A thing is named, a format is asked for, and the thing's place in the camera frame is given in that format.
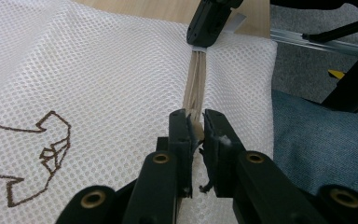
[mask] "table surface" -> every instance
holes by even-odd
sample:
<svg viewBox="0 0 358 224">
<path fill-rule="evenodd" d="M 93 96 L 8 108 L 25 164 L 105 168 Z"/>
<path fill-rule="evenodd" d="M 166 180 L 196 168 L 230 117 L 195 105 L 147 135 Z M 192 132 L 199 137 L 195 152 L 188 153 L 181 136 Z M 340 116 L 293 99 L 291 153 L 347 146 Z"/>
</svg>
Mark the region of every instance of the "table surface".
<svg viewBox="0 0 358 224">
<path fill-rule="evenodd" d="M 103 11 L 190 24 L 200 0 L 75 0 Z M 233 11 L 246 16 L 237 34 L 269 38 L 269 0 L 243 0 Z"/>
</svg>

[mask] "brown embroidery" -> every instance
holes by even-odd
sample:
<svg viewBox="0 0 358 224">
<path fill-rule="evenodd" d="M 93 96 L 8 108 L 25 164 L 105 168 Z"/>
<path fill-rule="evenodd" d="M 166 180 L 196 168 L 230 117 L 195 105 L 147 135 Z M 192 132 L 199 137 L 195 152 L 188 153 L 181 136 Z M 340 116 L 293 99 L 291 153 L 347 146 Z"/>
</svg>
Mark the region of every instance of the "brown embroidery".
<svg viewBox="0 0 358 224">
<path fill-rule="evenodd" d="M 47 175 L 37 174 L 36 176 L 38 176 L 40 179 L 37 179 L 36 181 L 40 181 L 40 180 L 46 181 L 46 184 L 44 184 L 44 186 L 41 186 L 36 192 L 31 192 L 31 195 L 26 196 L 25 198 L 21 198 L 21 196 L 15 195 L 16 192 L 14 190 L 14 187 L 25 181 L 30 181 L 32 183 L 32 181 L 35 180 L 33 180 L 31 177 L 27 179 L 27 176 L 0 175 L 0 178 L 8 180 L 7 182 L 8 207 L 15 207 L 22 203 L 31 201 L 32 199 L 39 196 L 40 194 L 42 194 L 48 189 L 48 183 L 56 174 L 56 172 L 62 167 L 63 158 L 65 157 L 68 148 L 71 146 L 70 143 L 71 125 L 66 120 L 61 118 L 58 114 L 56 114 L 54 111 L 50 111 L 49 113 L 46 114 L 46 116 L 44 116 L 41 120 L 39 120 L 36 123 L 35 126 L 37 127 L 37 130 L 16 129 L 16 128 L 10 128 L 0 125 L 0 131 L 10 131 L 14 133 L 35 133 L 35 134 L 46 133 L 48 128 L 44 128 L 43 125 L 47 125 L 47 126 L 52 125 L 53 127 L 49 127 L 52 130 L 52 132 L 58 130 L 57 126 L 60 126 L 61 128 L 65 129 L 64 132 L 62 132 L 63 138 L 59 139 L 55 143 L 49 144 L 49 148 L 47 147 L 42 148 L 42 152 L 40 153 L 39 158 L 34 158 L 36 164 L 40 162 L 41 165 L 48 170 Z"/>
</svg>

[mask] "white mesh fabric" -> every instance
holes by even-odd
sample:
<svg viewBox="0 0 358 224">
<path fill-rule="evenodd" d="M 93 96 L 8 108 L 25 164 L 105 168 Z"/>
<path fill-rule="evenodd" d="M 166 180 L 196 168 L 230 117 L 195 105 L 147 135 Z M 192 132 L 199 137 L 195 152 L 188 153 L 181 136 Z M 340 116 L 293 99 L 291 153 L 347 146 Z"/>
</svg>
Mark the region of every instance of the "white mesh fabric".
<svg viewBox="0 0 358 224">
<path fill-rule="evenodd" d="M 191 56 L 186 28 L 69 1 L 0 1 L 0 223 L 54 223 L 81 189 L 119 189 L 137 177 L 157 137 L 168 134 L 168 115 L 183 102 Z M 269 88 L 275 46 L 249 36 L 230 38 L 208 49 L 205 105 L 236 120 L 236 131 L 246 136 L 253 125 L 264 125 L 250 138 L 239 136 L 249 140 L 246 147 L 266 148 L 271 155 L 269 89 L 255 91 Z M 225 46 L 229 41 L 237 44 Z M 233 93 L 237 87 L 221 80 L 231 74 L 220 77 L 218 69 L 230 61 L 227 54 L 238 57 L 231 66 L 240 66 L 249 49 L 263 63 L 248 67 L 246 61 L 232 77 L 240 84 L 246 82 L 239 77 L 244 67 L 246 76 L 258 73 L 258 88 L 237 92 L 250 102 L 262 99 L 266 107 L 255 110 L 241 105 Z M 239 105 L 225 109 L 227 102 Z M 254 122 L 239 117 L 257 111 Z M 207 182 L 199 154 L 194 166 L 196 188 Z M 194 191 L 179 223 L 235 222 L 230 201 Z"/>
</svg>

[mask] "mounting hole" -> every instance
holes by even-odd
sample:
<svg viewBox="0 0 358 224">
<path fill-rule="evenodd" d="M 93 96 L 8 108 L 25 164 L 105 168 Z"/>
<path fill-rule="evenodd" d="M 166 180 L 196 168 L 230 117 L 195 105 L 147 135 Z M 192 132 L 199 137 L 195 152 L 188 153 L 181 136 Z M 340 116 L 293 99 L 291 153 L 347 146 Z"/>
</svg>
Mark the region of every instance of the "mounting hole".
<svg viewBox="0 0 358 224">
<path fill-rule="evenodd" d="M 165 163 L 169 160 L 170 160 L 170 158 L 167 155 L 162 154 L 162 153 L 157 154 L 156 156 L 153 157 L 153 162 L 160 163 L 160 164 Z"/>
<path fill-rule="evenodd" d="M 84 208 L 94 208 L 101 205 L 106 199 L 106 195 L 101 190 L 94 190 L 81 199 L 81 206 Z"/>
<path fill-rule="evenodd" d="M 345 189 L 331 189 L 330 197 L 343 206 L 349 208 L 358 207 L 358 199 L 351 193 L 347 192 Z"/>
<path fill-rule="evenodd" d="M 264 161 L 264 158 L 262 156 L 254 152 L 246 154 L 246 159 L 248 161 L 251 161 L 252 163 L 261 163 Z"/>
</svg>

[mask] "blue fabric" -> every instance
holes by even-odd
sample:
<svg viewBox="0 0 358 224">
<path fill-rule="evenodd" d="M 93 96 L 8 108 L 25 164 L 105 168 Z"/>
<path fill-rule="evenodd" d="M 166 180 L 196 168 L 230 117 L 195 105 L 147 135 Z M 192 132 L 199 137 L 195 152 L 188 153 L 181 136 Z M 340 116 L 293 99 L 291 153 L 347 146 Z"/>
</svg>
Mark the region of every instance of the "blue fabric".
<svg viewBox="0 0 358 224">
<path fill-rule="evenodd" d="M 272 92 L 274 161 L 299 188 L 338 184 L 358 191 L 358 114 Z"/>
</svg>

